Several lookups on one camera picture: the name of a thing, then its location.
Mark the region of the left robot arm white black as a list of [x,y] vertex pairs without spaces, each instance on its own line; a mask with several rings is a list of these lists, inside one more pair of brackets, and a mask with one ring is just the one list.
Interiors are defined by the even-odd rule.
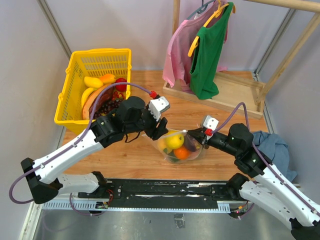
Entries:
[[170,108],[161,96],[146,104],[131,96],[106,116],[98,117],[88,129],[54,152],[33,160],[26,158],[21,167],[36,204],[44,204],[58,195],[77,193],[79,197],[103,198],[109,187],[99,171],[82,175],[64,174],[83,158],[108,146],[127,140],[128,135],[144,132],[153,141],[168,133],[162,113]]

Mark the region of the clear zip top bag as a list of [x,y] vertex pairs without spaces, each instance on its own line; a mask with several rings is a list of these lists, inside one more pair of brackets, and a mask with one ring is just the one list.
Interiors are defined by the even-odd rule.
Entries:
[[145,133],[142,136],[162,154],[165,160],[173,164],[198,160],[206,151],[185,129],[169,129],[168,133],[158,140],[152,140]]

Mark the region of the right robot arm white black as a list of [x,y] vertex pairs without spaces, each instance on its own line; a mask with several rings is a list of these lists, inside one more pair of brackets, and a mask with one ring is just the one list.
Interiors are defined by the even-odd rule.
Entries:
[[254,136],[242,123],[228,134],[201,127],[187,132],[206,147],[234,156],[240,170],[227,183],[227,196],[247,200],[282,222],[296,240],[320,238],[320,206],[287,180],[253,144]]

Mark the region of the pink orange peach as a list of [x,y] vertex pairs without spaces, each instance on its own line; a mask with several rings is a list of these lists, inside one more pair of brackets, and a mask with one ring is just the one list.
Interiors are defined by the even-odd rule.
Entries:
[[172,152],[172,149],[167,146],[164,138],[161,138],[157,141],[157,148],[164,154],[170,154]]

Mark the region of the yellow lemon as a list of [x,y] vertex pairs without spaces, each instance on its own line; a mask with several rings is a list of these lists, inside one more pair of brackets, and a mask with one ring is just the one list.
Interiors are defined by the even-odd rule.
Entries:
[[184,135],[177,132],[168,133],[164,139],[166,145],[172,150],[180,148],[185,140]]

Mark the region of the small orange fruit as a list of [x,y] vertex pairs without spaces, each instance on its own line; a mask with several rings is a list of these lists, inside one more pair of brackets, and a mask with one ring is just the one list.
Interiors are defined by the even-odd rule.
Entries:
[[191,152],[184,146],[174,149],[173,153],[178,160],[186,160],[191,154]]

